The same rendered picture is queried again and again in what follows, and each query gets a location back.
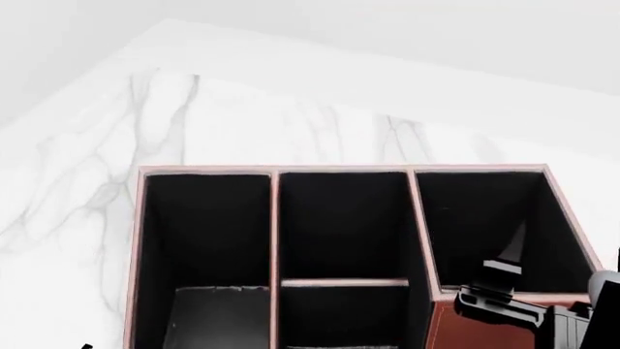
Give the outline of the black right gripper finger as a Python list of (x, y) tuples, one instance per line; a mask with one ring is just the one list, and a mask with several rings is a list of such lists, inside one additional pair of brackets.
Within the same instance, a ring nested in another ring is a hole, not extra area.
[(512, 295), (516, 281), (522, 275), (521, 258), (526, 232), (526, 222), (523, 221), (505, 249), (496, 258), (483, 261), (473, 287), (490, 294)]
[(488, 325), (512, 325), (535, 331), (543, 324), (546, 307), (518, 301), (510, 294), (463, 285), (456, 293), (454, 311)]

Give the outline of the pink leather caddy black interior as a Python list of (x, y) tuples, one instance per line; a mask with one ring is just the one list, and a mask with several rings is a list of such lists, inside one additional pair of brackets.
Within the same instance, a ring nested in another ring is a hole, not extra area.
[(140, 168), (122, 349), (535, 349), (454, 311), (523, 221), (512, 297), (590, 303), (546, 165)]

